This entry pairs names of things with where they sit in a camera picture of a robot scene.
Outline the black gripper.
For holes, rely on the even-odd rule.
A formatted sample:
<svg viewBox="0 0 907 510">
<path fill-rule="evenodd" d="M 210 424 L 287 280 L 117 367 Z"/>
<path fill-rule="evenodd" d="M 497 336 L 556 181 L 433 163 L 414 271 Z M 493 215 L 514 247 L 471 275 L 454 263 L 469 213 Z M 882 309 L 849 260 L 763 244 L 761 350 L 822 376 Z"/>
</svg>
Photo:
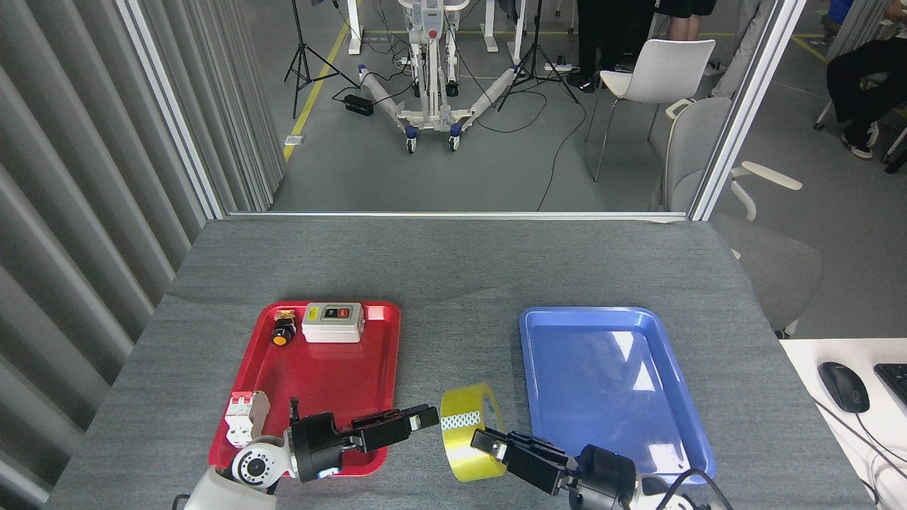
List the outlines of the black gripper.
<svg viewBox="0 0 907 510">
<path fill-rule="evenodd" d="M 351 421 L 351 428 L 343 436 L 337 430 L 333 412 L 302 417 L 298 398 L 291 398 L 289 407 L 291 425 L 286 440 L 291 450 L 292 468 L 302 483 L 338 474 L 343 469 L 344 449 L 350 444 L 369 453 L 405 441 L 412 432 L 437 426 L 440 422 L 437 407 L 418 404 L 409 409 L 387 409 L 360 416 Z"/>
<path fill-rule="evenodd" d="M 578 469 L 577 509 L 629 509 L 636 493 L 634 462 L 591 443 L 583 448 L 578 462 L 547 439 L 516 431 L 502 433 L 490 427 L 474 430 L 471 446 L 551 496 L 557 496 Z"/>
</svg>

